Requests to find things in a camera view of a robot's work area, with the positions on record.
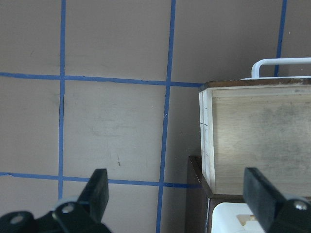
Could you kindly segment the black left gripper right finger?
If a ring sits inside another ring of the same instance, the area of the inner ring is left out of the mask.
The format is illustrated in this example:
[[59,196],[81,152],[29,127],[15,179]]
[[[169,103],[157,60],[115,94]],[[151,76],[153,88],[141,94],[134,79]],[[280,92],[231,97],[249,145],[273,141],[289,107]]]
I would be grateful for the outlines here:
[[244,169],[243,199],[266,233],[311,231],[311,201],[282,194],[255,167]]

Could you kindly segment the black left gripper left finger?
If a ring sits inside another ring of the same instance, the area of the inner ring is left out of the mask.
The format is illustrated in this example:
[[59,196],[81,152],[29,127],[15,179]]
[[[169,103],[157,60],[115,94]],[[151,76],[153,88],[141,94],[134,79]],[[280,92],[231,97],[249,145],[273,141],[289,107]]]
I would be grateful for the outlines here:
[[35,219],[27,211],[0,218],[2,233],[110,233],[102,223],[109,200],[107,169],[94,170],[77,200],[67,201]]

